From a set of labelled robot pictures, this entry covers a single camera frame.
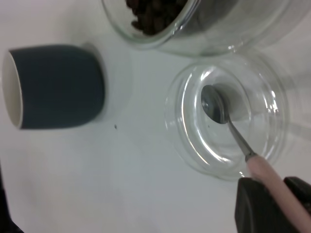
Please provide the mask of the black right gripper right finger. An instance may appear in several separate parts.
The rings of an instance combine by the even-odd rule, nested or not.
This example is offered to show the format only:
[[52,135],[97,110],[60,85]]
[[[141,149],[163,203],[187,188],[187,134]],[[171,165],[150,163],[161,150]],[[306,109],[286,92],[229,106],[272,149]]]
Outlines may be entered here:
[[286,177],[284,182],[307,212],[311,211],[311,185],[298,177]]

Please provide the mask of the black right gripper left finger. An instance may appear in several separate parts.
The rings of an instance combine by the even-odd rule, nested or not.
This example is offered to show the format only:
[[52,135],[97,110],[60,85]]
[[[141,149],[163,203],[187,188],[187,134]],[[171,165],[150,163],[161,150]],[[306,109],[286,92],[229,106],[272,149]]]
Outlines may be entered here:
[[294,233],[266,188],[251,178],[238,181],[235,223],[239,233]]

